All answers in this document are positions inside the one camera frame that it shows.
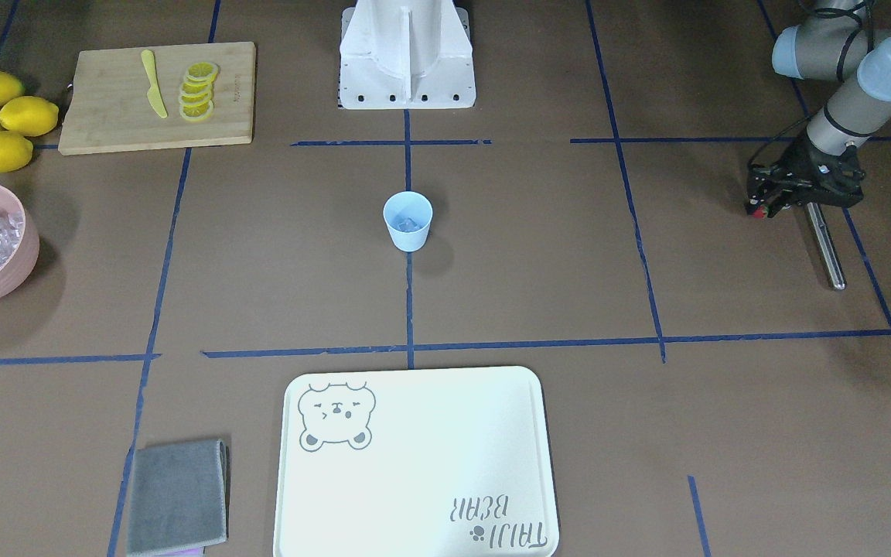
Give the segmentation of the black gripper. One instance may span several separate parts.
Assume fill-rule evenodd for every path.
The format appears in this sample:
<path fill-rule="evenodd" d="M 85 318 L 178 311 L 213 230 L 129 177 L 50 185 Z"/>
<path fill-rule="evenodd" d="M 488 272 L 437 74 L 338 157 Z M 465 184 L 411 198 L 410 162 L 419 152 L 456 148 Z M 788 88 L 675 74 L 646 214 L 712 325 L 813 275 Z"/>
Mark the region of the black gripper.
<path fill-rule="evenodd" d="M 747 163 L 747 203 L 766 206 L 767 218 L 806 202 L 851 208 L 864 198 L 864 177 L 855 145 L 828 155 L 807 138 L 796 138 L 778 162 Z"/>

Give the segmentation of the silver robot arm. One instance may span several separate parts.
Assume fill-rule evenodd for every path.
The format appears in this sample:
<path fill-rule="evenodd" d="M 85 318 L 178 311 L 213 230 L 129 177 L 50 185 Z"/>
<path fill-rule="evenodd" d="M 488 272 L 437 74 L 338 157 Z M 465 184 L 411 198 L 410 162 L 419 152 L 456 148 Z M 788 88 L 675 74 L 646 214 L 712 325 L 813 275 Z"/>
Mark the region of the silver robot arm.
<path fill-rule="evenodd" d="M 749 163 L 747 214 L 863 200 L 857 152 L 891 119 L 891 29 L 876 28 L 873 10 L 872 1 L 817 1 L 802 24 L 778 36 L 771 53 L 778 74 L 834 81 L 838 90 L 776 162 Z"/>

